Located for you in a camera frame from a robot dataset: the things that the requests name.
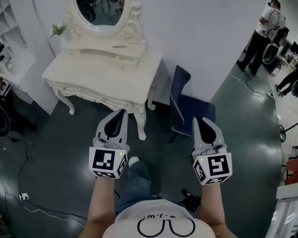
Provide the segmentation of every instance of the black pants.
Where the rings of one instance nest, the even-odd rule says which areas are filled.
[[[284,95],[288,94],[292,90],[292,87],[297,79],[298,79],[298,69],[290,73],[287,77],[285,77],[284,80],[278,85],[278,89],[281,90],[284,86],[286,86],[287,84],[290,84],[289,87],[287,87],[283,91]]]
[[[246,56],[242,61],[242,66],[246,68],[246,66],[250,63],[250,61],[256,54],[251,67],[251,71],[253,75],[256,74],[259,66],[262,64],[262,56],[266,46],[269,43],[270,43],[269,38],[263,37],[255,31],[255,33],[253,34],[252,40],[249,43]]]

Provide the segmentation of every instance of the red chair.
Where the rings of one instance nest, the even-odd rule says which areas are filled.
[[[298,156],[289,159],[286,165],[287,174],[288,171],[293,171],[294,173],[285,179],[285,185],[294,184],[298,182]]]

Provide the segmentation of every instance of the white sneaker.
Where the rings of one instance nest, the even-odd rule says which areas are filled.
[[[139,158],[136,157],[136,156],[133,156],[133,157],[131,157],[131,158],[129,159],[129,161],[128,161],[128,166],[130,167],[133,163],[136,163],[136,162],[138,162],[138,161],[139,161]]]

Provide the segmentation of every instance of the standing person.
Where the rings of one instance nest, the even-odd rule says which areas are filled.
[[[286,76],[279,85],[276,84],[275,88],[277,92],[280,92],[282,88],[284,88],[287,84],[289,84],[289,87],[287,87],[284,91],[280,92],[280,95],[283,97],[292,90],[292,87],[296,82],[296,80],[298,80],[298,65],[296,70],[290,73],[288,76]]]
[[[243,61],[237,61],[237,66],[244,71],[246,66],[255,56],[250,70],[253,76],[262,63],[262,56],[266,46],[271,43],[277,35],[278,29],[286,26],[286,20],[280,12],[280,3],[272,0],[270,7],[265,9],[259,19],[259,26],[255,29],[251,42],[249,43],[246,56]]]
[[[182,206],[150,194],[150,176],[138,157],[129,162],[128,184],[115,217],[115,180],[97,178],[86,227],[79,238],[236,238],[225,224],[219,183],[203,186],[199,219]]]

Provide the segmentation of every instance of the glossy floor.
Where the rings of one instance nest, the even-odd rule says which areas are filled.
[[[242,73],[236,65],[231,74],[254,90],[269,90],[267,74],[260,68],[256,77]],[[110,113],[101,105],[70,97],[77,114],[59,102],[51,116],[37,105],[20,104],[20,111],[34,121],[38,130],[26,132],[33,163],[20,175],[21,192],[27,192],[29,202],[57,211],[87,216],[95,177],[88,170],[88,148],[99,121]],[[228,227],[240,238],[264,237],[276,205],[276,189],[280,177],[280,140],[275,104],[271,99],[254,97],[234,78],[228,77],[212,102],[217,107],[217,124],[223,131],[233,158],[233,176],[223,185],[223,201]],[[147,109],[146,141],[140,141],[137,125],[130,115],[128,143],[130,156],[139,156],[152,178],[152,192],[167,199],[183,199],[182,188],[200,194],[201,187],[190,166],[192,138],[172,136],[169,107],[158,105]],[[11,133],[10,136],[21,137]],[[18,195],[18,172],[24,162],[24,142],[11,143],[0,138],[0,210],[7,213],[4,192]],[[127,170],[116,182],[121,194],[126,184]],[[17,238],[73,238],[82,227],[71,221],[61,221],[41,212],[30,213],[7,195],[11,226]],[[26,204],[31,209],[36,207]],[[61,218],[75,218],[55,214]]]

